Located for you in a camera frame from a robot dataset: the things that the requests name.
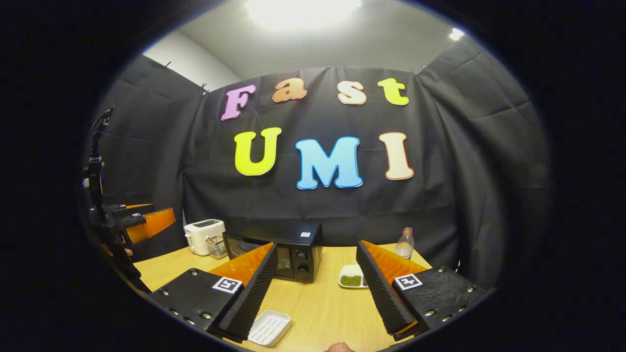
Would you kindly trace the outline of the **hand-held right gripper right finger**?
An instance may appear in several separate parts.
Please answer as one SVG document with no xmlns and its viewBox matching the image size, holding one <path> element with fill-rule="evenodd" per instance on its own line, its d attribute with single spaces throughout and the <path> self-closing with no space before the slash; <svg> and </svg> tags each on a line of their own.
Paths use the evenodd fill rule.
<svg viewBox="0 0 626 352">
<path fill-rule="evenodd" d="M 396 341 L 449 325 L 486 295 L 454 269 L 427 269 L 367 241 L 358 242 L 356 259 L 384 328 Z"/>
</svg>

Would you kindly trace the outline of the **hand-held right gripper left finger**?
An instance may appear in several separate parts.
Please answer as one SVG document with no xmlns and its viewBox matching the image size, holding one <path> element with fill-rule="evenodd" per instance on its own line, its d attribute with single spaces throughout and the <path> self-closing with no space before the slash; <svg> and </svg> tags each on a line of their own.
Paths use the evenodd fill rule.
<svg viewBox="0 0 626 352">
<path fill-rule="evenodd" d="M 278 265 L 269 242 L 209 271 L 190 268 L 148 294 L 175 319 L 219 338 L 248 339 Z"/>
</svg>

